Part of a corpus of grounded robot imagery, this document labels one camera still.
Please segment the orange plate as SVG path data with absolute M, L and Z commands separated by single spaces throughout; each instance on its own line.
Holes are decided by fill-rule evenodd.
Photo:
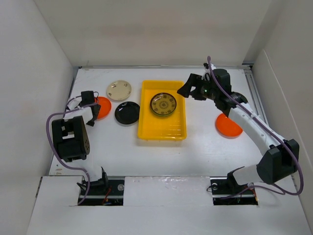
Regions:
M 95 101 L 98 102 L 95 106 L 97 120 L 105 118 L 112 109 L 110 100 L 106 97 L 99 96 L 98 98 L 95 98 Z
M 215 127 L 221 135 L 227 138 L 236 138 L 243 132 L 243 129 L 230 118 L 228 118 L 225 114 L 220 114 L 217 116 Z

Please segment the beige patterned plate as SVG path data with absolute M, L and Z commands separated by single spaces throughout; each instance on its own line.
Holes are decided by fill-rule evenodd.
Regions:
M 125 80 L 117 80 L 108 85 L 106 92 L 111 100 L 122 101 L 131 95 L 132 86 Z

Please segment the brown gold patterned plate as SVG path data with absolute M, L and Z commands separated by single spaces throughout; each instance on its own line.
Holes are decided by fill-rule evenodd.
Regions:
M 158 93 L 150 101 L 151 111 L 160 117 L 171 115 L 177 107 L 177 101 L 169 93 Z

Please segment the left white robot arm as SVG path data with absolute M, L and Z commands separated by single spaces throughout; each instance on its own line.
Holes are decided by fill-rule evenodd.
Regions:
M 101 105 L 94 91 L 83 91 L 67 103 L 63 113 L 52 114 L 46 122 L 49 143 L 55 157 L 69 170 L 82 172 L 86 178 L 78 183 L 83 194 L 103 195 L 110 189 L 106 172 L 101 168 L 101 176 L 92 180 L 92 167 L 83 163 L 90 153 L 90 142 L 86 126 L 93 127 Z

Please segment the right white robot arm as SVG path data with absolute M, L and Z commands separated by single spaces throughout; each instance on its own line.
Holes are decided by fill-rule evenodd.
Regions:
M 280 195 L 296 195 L 302 193 L 304 182 L 296 192 L 287 191 L 277 185 L 277 182 L 302 170 L 298 163 L 299 144 L 294 139 L 275 133 L 258 115 L 256 115 L 247 98 L 234 92 L 231 87 L 230 74 L 224 69 L 209 69 L 204 75 L 190 74 L 186 83 L 177 93 L 185 98 L 195 100 L 213 100 L 218 110 L 231 121 L 239 125 L 258 147 L 262 158 L 259 163 L 242 166 L 227 174 L 222 187 L 227 190 L 229 198 L 242 194 L 255 183 L 269 185 L 269 191 Z

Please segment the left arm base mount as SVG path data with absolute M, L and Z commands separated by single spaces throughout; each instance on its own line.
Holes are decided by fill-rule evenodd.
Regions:
M 123 206 L 124 185 L 124 178 L 109 178 L 106 185 L 99 180 L 93 181 L 79 206 Z

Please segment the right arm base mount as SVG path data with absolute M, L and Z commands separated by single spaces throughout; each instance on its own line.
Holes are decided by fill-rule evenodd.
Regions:
M 206 191 L 212 194 L 214 206 L 258 205 L 255 189 L 249 185 L 231 188 L 226 178 L 212 178 Z

